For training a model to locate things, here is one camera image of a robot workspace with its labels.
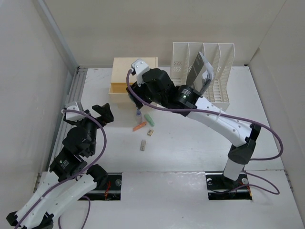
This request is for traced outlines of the cream drawer cabinet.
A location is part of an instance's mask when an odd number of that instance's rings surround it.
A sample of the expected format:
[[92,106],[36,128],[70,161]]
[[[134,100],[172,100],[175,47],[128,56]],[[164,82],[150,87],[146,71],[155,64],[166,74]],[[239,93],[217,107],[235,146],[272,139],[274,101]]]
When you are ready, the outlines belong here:
[[111,83],[109,88],[110,102],[120,109],[135,109],[135,103],[129,98],[126,91],[126,75],[131,64],[142,59],[150,68],[158,67],[157,57],[115,57],[112,65]]

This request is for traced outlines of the green translucent case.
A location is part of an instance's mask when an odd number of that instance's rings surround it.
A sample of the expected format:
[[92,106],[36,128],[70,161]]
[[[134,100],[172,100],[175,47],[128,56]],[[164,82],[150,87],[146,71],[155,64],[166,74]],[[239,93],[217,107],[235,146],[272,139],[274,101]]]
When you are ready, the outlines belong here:
[[155,126],[155,123],[149,114],[145,114],[144,118],[149,123],[150,126],[152,126],[152,127]]

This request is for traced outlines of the small clear spray bottle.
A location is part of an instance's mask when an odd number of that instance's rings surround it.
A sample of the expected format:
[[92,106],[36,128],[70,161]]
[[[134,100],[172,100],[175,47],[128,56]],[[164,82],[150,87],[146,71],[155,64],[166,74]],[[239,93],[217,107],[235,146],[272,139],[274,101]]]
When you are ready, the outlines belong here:
[[142,121],[142,113],[140,111],[140,109],[137,109],[136,111],[136,121],[137,121],[137,124],[141,124],[143,121]]

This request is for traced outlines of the grey setup guide booklet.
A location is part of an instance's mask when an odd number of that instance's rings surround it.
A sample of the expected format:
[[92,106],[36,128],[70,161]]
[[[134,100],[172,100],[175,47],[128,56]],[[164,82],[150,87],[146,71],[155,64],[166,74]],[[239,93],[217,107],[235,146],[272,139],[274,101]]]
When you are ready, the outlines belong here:
[[214,79],[214,68],[202,52],[198,52],[187,75],[186,85],[203,95]]

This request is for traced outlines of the blue gel jar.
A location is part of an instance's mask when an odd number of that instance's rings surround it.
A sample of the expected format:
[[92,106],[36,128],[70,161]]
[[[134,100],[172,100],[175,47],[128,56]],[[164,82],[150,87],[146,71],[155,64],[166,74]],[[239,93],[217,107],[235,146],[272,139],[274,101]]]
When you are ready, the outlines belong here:
[[133,95],[129,94],[129,98],[132,100],[133,103],[135,103],[135,98]]

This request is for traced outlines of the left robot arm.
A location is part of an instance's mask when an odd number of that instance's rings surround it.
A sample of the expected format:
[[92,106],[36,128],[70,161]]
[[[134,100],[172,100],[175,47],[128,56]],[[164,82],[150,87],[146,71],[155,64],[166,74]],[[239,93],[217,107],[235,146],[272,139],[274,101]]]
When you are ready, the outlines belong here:
[[114,121],[110,105],[94,105],[99,117],[92,117],[81,103],[67,105],[63,120],[72,125],[62,144],[63,148],[51,163],[30,200],[18,211],[7,215],[14,228],[51,229],[63,212],[94,189],[110,188],[108,173],[98,164],[88,164],[84,158],[95,154],[97,130]]

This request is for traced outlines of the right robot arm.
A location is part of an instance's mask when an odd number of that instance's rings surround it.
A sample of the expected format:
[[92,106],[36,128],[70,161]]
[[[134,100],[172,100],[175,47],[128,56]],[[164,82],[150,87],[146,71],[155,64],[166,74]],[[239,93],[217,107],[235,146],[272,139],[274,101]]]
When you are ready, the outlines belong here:
[[127,92],[138,108],[144,105],[193,119],[218,132],[231,143],[221,175],[224,187],[238,182],[256,147],[261,126],[250,120],[228,115],[200,93],[187,86],[175,86],[167,72],[158,68],[141,71],[142,82],[127,83]]

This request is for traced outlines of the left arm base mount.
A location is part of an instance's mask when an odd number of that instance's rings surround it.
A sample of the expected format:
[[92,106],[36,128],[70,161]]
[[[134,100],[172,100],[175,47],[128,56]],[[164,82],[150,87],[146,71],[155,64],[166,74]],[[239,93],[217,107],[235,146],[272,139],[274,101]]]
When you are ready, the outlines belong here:
[[91,201],[120,201],[122,188],[122,173],[109,173],[102,187],[85,194]]

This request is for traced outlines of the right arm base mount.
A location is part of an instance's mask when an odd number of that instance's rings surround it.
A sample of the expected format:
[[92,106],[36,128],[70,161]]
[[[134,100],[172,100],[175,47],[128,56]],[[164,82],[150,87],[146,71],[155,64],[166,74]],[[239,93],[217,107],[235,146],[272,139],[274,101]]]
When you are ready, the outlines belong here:
[[252,200],[248,177],[240,173],[236,181],[226,178],[222,172],[206,172],[207,195],[209,200]]

